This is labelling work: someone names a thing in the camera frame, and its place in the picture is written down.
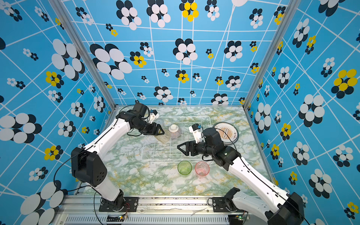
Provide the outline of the striped ceramic bowl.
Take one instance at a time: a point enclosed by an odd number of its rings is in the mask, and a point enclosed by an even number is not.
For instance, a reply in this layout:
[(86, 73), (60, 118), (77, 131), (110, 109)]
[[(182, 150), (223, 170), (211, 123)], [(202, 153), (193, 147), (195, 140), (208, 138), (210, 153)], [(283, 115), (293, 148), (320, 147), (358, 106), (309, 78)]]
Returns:
[(178, 138), (178, 137), (180, 137), (182, 135), (181, 128), (176, 124), (170, 125), (168, 130), (169, 130), (169, 132), (171, 134), (171, 139)]

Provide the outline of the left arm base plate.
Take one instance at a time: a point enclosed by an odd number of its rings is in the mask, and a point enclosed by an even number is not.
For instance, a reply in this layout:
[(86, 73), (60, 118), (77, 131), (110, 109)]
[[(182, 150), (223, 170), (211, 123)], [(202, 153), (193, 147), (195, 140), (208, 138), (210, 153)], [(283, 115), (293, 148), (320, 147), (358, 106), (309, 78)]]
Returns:
[(101, 198), (100, 212), (136, 212), (139, 197), (119, 197), (114, 202)]

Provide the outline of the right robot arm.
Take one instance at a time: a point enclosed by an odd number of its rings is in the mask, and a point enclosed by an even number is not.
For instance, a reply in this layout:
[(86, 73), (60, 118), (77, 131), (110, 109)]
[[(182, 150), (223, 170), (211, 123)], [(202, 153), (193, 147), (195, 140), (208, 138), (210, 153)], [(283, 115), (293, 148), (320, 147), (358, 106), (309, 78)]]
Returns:
[(182, 153), (186, 156), (210, 156), (218, 166), (240, 178), (258, 196), (249, 196), (234, 187), (224, 197), (227, 210), (249, 212), (269, 225), (300, 225), (306, 220), (301, 196), (295, 192), (289, 194), (266, 179), (246, 161), (235, 145), (224, 144), (216, 128), (202, 129), (194, 124), (188, 129), (194, 140), (178, 145), (178, 150), (185, 146)]

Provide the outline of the yellow drinking glass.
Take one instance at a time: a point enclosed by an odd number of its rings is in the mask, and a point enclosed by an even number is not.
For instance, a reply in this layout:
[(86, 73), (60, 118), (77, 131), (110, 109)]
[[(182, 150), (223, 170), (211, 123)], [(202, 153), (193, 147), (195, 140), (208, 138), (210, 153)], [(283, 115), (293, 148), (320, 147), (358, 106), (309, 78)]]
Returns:
[(155, 138), (162, 144), (166, 144), (171, 140), (171, 132), (165, 131), (163, 135), (157, 135)]

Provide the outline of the white plate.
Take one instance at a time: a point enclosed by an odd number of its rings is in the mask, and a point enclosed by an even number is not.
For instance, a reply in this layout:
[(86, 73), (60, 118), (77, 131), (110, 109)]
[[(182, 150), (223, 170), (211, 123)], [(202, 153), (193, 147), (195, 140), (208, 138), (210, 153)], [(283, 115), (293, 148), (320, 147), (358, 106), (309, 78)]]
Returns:
[(225, 145), (231, 145), (238, 141), (239, 132), (234, 125), (227, 122), (219, 122), (213, 125), (213, 127), (220, 134), (221, 140)]

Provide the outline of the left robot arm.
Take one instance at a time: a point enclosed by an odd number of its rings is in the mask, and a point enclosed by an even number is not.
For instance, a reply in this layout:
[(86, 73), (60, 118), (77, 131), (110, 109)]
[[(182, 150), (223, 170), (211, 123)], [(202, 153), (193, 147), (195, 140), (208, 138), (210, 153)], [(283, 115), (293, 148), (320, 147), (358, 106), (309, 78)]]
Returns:
[(95, 140), (83, 148), (73, 149), (73, 177), (90, 185), (99, 193), (103, 204), (107, 203), (117, 211), (120, 210), (124, 205), (123, 191), (110, 181), (103, 159), (112, 146), (131, 130), (138, 130), (141, 135), (164, 135), (161, 125), (154, 122), (158, 117), (159, 113), (156, 110), (151, 110), (141, 103), (136, 103), (128, 111), (120, 111), (111, 125)]

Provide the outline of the pink drinking glass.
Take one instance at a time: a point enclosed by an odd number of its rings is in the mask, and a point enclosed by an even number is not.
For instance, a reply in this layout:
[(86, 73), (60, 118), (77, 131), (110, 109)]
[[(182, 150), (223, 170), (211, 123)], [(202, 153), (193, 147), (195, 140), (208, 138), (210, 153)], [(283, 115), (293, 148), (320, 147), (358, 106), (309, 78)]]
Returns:
[(210, 166), (206, 162), (200, 161), (195, 165), (195, 172), (198, 176), (205, 177), (210, 172)]

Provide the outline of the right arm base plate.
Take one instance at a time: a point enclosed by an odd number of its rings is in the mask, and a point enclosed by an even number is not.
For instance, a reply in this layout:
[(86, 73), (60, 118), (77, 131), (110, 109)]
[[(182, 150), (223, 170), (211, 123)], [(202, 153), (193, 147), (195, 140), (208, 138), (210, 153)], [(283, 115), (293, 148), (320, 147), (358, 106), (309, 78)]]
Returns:
[(214, 212), (223, 213), (245, 213), (246, 211), (236, 208), (234, 203), (225, 197), (212, 197), (209, 201)]

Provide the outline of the green drinking glass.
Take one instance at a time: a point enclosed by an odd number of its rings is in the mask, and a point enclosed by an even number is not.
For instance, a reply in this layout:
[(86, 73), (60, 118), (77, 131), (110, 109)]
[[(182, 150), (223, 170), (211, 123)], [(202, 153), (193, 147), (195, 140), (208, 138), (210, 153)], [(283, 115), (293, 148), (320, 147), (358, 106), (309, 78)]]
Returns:
[(181, 175), (189, 175), (192, 171), (192, 165), (189, 161), (181, 161), (178, 166), (177, 170)]

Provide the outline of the clear drinking glass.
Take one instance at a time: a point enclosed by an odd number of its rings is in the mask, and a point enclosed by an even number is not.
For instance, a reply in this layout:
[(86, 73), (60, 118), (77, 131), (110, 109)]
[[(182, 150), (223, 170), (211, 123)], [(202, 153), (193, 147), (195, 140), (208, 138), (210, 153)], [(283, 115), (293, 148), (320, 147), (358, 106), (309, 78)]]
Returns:
[(165, 122), (164, 122), (164, 120), (163, 120), (162, 118), (156, 119), (155, 122), (156, 122), (157, 124), (159, 124), (162, 129), (165, 129)]

